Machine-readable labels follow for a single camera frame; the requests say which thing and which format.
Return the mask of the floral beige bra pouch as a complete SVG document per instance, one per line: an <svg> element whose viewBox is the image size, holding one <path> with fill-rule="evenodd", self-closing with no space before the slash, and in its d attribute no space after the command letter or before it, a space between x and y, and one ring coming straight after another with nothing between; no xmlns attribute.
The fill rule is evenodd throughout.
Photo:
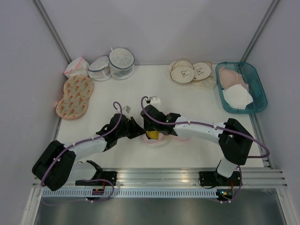
<svg viewBox="0 0 300 225"><path fill-rule="evenodd" d="M94 82L87 76L76 75L66 80L63 86L63 97L56 102L57 115L66 120L82 117L89 105L94 90Z"/></svg>

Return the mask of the yellow red bra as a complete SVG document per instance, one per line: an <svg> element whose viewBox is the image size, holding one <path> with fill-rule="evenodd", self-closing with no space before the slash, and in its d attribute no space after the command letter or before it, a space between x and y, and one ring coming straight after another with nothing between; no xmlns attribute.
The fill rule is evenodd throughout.
<svg viewBox="0 0 300 225"><path fill-rule="evenodd" d="M159 132L158 131L146 131L146 136L149 140L158 140Z"/></svg>

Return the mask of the white pink-zip mesh laundry bag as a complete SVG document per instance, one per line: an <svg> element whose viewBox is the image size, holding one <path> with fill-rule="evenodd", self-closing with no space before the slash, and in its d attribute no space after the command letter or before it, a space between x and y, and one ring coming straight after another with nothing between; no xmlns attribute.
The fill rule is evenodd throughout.
<svg viewBox="0 0 300 225"><path fill-rule="evenodd" d="M177 137L177 136L173 136L173 135L166 136L163 134L159 134L158 139L148 139L146 134L142 135L142 141L151 148L166 145L166 144L170 143L172 140L185 142L185 141L188 141L189 139L190 138L188 138L188 137L182 138L182 137Z"/></svg>

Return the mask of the white blue-trim flat laundry bag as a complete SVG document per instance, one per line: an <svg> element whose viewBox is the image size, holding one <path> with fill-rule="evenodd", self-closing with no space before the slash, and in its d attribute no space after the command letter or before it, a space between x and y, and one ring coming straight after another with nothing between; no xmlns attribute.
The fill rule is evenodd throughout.
<svg viewBox="0 0 300 225"><path fill-rule="evenodd" d="M96 81L106 81L112 76L110 74L109 58L108 56L101 56L97 58L89 67L88 75L91 79Z"/></svg>

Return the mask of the aluminium frame post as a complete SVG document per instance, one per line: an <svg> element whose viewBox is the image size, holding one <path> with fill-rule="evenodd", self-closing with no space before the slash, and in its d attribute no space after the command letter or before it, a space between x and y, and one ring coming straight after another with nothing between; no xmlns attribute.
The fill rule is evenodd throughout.
<svg viewBox="0 0 300 225"><path fill-rule="evenodd" d="M267 27L269 21L271 20L272 16L274 15L276 9L278 8L281 0L272 0L271 4L268 6L262 20L260 21L256 31L254 32L248 46L246 47L240 61L246 62L249 58L251 52L253 51L254 47L258 43L258 40L262 33L264 32L265 28Z"/></svg>
<svg viewBox="0 0 300 225"><path fill-rule="evenodd" d="M68 54L68 51L63 44L49 14L47 13L43 3L40 0L32 0L33 5L35 6L37 12L39 13L41 19L43 20L44 24L46 25L47 29L49 30L52 38L54 39L62 57L67 63L70 63L72 60Z"/></svg>

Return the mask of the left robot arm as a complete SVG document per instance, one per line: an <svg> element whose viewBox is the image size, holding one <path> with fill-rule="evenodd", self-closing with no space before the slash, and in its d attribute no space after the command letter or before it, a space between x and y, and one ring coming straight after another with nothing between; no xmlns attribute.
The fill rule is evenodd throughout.
<svg viewBox="0 0 300 225"><path fill-rule="evenodd" d="M82 159L113 148L123 137L134 139L145 134L133 117L114 114L109 124L92 137L75 143L49 143L32 168L32 173L40 179L42 186L57 191L68 182L77 186L102 186L105 182L103 169L92 160Z"/></svg>

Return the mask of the beige round laundry bag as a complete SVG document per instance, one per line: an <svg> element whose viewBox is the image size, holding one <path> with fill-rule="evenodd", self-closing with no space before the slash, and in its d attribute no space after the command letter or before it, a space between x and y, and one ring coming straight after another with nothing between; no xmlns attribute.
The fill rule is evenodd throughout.
<svg viewBox="0 0 300 225"><path fill-rule="evenodd" d="M215 72L211 62L198 62L193 64L194 78L192 84L200 90L211 90L217 84Z"/></svg>
<svg viewBox="0 0 300 225"><path fill-rule="evenodd" d="M186 84L194 79L195 69L188 60L181 59L172 62L167 67L166 76L175 83Z"/></svg>

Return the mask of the pink bra in basket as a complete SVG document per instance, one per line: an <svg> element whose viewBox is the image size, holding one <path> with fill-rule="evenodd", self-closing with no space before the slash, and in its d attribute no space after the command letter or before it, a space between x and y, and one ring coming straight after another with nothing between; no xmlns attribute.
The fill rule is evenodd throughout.
<svg viewBox="0 0 300 225"><path fill-rule="evenodd" d="M249 90L248 84L244 82L242 75L236 71L222 67L218 70L218 75L223 89L228 89L236 84L240 84L246 90Z"/></svg>

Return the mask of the white pink-trim corner laundry bag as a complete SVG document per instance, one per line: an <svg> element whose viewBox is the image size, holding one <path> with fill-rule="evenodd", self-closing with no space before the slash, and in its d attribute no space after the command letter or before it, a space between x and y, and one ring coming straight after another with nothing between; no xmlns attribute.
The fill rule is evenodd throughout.
<svg viewBox="0 0 300 225"><path fill-rule="evenodd" d="M63 74L67 78L76 75L88 76L89 66L89 63L84 59L84 57L78 57L67 66Z"/></svg>

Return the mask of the white blue-trim tall laundry bag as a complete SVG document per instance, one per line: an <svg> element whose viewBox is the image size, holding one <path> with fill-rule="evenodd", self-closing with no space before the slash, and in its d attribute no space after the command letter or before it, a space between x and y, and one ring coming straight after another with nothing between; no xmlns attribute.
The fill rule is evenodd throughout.
<svg viewBox="0 0 300 225"><path fill-rule="evenodd" d="M128 49L113 49L111 50L108 59L110 73L114 79L127 79L133 74L135 57Z"/></svg>

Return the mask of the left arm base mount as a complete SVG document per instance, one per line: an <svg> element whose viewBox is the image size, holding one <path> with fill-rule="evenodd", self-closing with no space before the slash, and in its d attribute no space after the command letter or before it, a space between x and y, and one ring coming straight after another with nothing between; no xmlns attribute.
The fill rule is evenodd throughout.
<svg viewBox="0 0 300 225"><path fill-rule="evenodd" d="M77 180L75 182L76 186L105 186L110 185L112 183L114 186L117 181L117 172L116 171L102 171L97 172L96 175L91 180Z"/></svg>

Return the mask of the beige round laundry bag rear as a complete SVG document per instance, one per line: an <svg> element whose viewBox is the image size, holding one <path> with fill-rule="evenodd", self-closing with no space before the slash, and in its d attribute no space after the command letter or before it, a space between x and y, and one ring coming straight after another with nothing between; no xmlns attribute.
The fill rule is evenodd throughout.
<svg viewBox="0 0 300 225"><path fill-rule="evenodd" d="M192 84L200 90L211 90L217 84L215 72L211 62L198 62L193 64L194 78Z"/></svg>

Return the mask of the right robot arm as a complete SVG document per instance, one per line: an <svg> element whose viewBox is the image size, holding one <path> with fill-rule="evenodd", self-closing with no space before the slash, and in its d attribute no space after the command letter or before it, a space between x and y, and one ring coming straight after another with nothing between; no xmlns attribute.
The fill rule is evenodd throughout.
<svg viewBox="0 0 300 225"><path fill-rule="evenodd" d="M191 121L178 113L165 115L152 105L141 111L146 131L180 138L195 137L217 144L223 153L214 180L225 185L238 166L245 165L253 143L253 136L236 120L229 118L221 123Z"/></svg>

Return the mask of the aluminium mounting rail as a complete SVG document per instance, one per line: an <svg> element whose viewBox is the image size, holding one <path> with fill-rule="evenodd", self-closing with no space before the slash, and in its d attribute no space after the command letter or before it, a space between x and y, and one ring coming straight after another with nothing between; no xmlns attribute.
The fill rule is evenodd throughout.
<svg viewBox="0 0 300 225"><path fill-rule="evenodd" d="M103 172L117 173L116 185L124 188L194 188L199 172L213 168L104 168ZM279 169L243 167L243 188L286 188L287 181Z"/></svg>

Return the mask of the left aluminium frame post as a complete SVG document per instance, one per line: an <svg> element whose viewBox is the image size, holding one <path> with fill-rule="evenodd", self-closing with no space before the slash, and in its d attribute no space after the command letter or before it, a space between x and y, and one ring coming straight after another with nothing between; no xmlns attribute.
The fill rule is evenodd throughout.
<svg viewBox="0 0 300 225"><path fill-rule="evenodd" d="M54 39L62 57L67 63L70 63L72 60L68 54L68 51L63 44L49 14L47 13L43 3L40 0L32 0L33 5L35 6L37 12L39 13L41 19L43 20L44 24L46 25L47 29L49 30L52 38Z"/></svg>

